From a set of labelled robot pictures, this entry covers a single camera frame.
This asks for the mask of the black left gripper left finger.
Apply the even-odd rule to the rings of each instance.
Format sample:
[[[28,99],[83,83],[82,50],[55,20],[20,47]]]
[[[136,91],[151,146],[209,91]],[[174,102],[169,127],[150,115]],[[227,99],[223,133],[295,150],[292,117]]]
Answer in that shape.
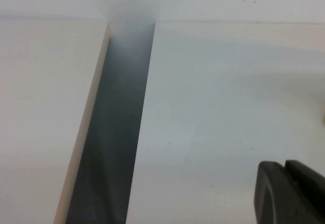
[[[259,163],[254,192],[257,223],[302,223],[301,203],[293,181],[281,164]]]

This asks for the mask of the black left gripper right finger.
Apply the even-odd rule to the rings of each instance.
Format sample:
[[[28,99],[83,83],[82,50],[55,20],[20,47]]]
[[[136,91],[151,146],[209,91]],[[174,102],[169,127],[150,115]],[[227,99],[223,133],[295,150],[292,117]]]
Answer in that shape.
[[[324,176],[297,160],[286,160],[284,168],[298,189],[304,207],[324,223]]]

